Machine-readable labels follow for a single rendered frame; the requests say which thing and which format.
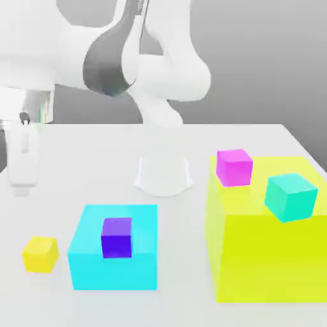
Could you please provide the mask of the small teal cube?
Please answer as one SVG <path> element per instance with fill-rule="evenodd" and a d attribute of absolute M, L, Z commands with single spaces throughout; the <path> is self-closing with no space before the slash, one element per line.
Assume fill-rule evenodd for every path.
<path fill-rule="evenodd" d="M 264 205 L 282 222 L 310 218 L 318 188 L 298 173 L 270 176 Z"/>

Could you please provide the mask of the large yellow-green box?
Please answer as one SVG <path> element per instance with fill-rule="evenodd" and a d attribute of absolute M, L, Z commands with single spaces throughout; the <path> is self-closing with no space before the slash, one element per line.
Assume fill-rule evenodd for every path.
<path fill-rule="evenodd" d="M 248 186 L 223 187 L 209 159 L 205 239 L 219 303 L 327 303 L 327 181 L 302 156 L 257 156 Z M 264 204 L 270 176 L 317 187 L 313 215 L 283 223 Z"/>

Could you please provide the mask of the small purple cube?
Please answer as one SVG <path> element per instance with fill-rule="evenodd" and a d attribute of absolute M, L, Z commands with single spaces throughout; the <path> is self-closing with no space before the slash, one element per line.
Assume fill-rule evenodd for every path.
<path fill-rule="evenodd" d="M 132 257 L 132 219 L 105 218 L 101 233 L 104 259 Z"/>

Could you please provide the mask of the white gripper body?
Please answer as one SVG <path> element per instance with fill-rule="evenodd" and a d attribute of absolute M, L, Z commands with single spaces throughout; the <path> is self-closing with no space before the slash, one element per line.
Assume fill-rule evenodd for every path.
<path fill-rule="evenodd" d="M 35 124 L 11 124 L 6 131 L 8 180 L 14 187 L 32 187 L 38 181 L 38 130 Z"/>

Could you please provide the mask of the large cyan box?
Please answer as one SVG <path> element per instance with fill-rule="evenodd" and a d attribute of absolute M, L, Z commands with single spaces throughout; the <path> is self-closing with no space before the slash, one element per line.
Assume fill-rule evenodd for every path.
<path fill-rule="evenodd" d="M 106 218 L 132 219 L 131 258 L 103 258 L 101 233 Z M 67 256 L 75 290 L 157 289 L 158 206 L 86 205 Z"/>

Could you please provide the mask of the small yellow cube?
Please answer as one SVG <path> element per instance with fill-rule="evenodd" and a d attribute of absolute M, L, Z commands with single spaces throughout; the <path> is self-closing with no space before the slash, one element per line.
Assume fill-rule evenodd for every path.
<path fill-rule="evenodd" d="M 22 251 L 26 271 L 51 273 L 59 259 L 57 240 L 45 236 L 33 236 Z"/>

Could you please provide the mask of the small magenta cube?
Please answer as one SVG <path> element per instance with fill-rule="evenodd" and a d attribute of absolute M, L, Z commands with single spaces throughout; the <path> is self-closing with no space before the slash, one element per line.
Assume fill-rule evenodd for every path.
<path fill-rule="evenodd" d="M 248 186 L 253 164 L 244 149 L 217 151 L 216 175 L 223 187 Z"/>

